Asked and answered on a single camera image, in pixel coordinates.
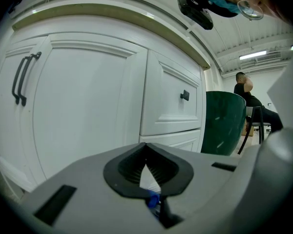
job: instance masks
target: black shirt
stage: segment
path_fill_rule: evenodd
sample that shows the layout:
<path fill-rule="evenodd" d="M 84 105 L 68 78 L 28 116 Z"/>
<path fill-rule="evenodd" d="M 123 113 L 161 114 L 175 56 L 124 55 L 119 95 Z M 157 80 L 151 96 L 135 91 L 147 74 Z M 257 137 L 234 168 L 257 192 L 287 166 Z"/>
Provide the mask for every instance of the black shirt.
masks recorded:
<path fill-rule="evenodd" d="M 234 93 L 244 98 L 247 107 L 262 106 L 262 103 L 255 96 L 251 95 L 250 92 L 244 92 L 243 83 L 237 83 L 235 85 Z"/>

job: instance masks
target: chair leg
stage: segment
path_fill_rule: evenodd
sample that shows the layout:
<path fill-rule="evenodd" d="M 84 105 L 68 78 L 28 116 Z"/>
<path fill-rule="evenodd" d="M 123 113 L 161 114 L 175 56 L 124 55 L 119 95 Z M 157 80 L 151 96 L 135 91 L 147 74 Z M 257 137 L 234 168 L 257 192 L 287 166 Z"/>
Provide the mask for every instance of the chair leg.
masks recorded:
<path fill-rule="evenodd" d="M 242 143 L 242 146 L 240 147 L 240 150 L 238 151 L 238 154 L 241 154 L 241 152 L 242 152 L 242 150 L 243 150 L 243 148 L 244 148 L 244 146 L 245 146 L 245 143 L 246 143 L 246 141 L 247 141 L 247 139 L 248 139 L 248 137 L 249 137 L 249 134 L 250 134 L 251 128 L 252 128 L 252 125 L 249 124 L 248 131 L 246 132 L 246 135 L 245 135 L 244 141 L 243 141 L 243 143 Z"/>
<path fill-rule="evenodd" d="M 259 144 L 261 144 L 262 143 L 262 128 L 261 127 L 258 128 L 258 132 L 259 132 Z"/>

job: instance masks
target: black pants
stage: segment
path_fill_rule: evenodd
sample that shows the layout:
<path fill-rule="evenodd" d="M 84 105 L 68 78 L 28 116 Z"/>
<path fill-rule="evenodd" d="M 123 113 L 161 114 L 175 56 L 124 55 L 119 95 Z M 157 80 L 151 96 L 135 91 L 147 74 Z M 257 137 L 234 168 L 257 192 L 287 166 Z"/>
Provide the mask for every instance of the black pants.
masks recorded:
<path fill-rule="evenodd" d="M 262 107 L 263 121 L 272 125 L 272 133 L 283 128 L 280 117 L 277 113 Z M 260 114 L 257 111 L 254 115 L 254 122 L 260 122 Z"/>

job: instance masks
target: chair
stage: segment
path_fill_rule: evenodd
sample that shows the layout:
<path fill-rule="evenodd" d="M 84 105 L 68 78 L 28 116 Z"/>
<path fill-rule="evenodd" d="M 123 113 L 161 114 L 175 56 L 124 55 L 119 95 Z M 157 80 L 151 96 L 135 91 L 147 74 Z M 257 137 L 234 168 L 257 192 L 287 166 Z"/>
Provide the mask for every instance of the chair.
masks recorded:
<path fill-rule="evenodd" d="M 255 112 L 256 111 L 259 111 L 259 115 L 260 115 L 260 122 L 253 122 L 253 119 L 254 119 L 254 115 L 255 115 Z M 259 127 L 258 128 L 258 131 L 259 131 L 259 144 L 261 144 L 265 137 L 265 133 L 264 133 L 264 126 L 271 126 L 270 123 L 267 123 L 267 122 L 263 122 L 263 113 L 262 113 L 262 107 L 258 106 L 258 107 L 246 107 L 246 119 L 247 119 L 247 122 L 248 122 L 248 130 L 246 132 L 246 135 L 245 135 L 245 138 L 244 138 L 244 141 L 242 143 L 242 146 L 238 152 L 238 154 L 241 154 L 243 148 L 244 148 L 244 145 L 249 137 L 249 134 L 250 134 L 250 131 L 251 131 L 251 127 Z"/>
<path fill-rule="evenodd" d="M 206 92 L 206 123 L 202 153 L 229 156 L 244 127 L 246 102 L 236 94 Z"/>

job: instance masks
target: cabinet door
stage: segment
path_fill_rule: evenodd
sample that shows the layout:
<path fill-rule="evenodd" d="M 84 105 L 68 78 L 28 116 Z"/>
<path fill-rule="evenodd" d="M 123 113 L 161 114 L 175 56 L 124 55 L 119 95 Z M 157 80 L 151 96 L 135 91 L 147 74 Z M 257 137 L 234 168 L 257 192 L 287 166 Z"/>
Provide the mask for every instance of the cabinet door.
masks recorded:
<path fill-rule="evenodd" d="M 43 173 L 36 152 L 31 150 L 34 154 L 32 158 L 24 151 L 20 131 L 21 112 L 24 107 L 21 102 L 16 104 L 12 95 L 12 84 L 23 57 L 37 52 L 44 40 L 45 38 L 35 38 L 12 44 L 0 69 L 0 168 L 9 179 L 27 191 L 33 190 L 37 185 L 35 174 L 38 173 L 39 177 L 43 176 Z M 26 61 L 17 79 L 16 94 L 25 63 Z M 30 69 L 35 63 L 34 60 L 31 62 L 26 79 L 31 76 Z"/>
<path fill-rule="evenodd" d="M 200 130 L 193 130 L 167 135 L 140 136 L 139 142 L 158 143 L 185 151 L 197 152 L 200 134 Z"/>
<path fill-rule="evenodd" d="M 33 128 L 47 178 L 72 162 L 139 142 L 147 50 L 63 33 L 44 42 Z"/>
<path fill-rule="evenodd" d="M 186 90 L 188 100 L 180 97 Z M 140 135 L 158 135 L 201 127 L 201 80 L 186 65 L 148 52 Z"/>

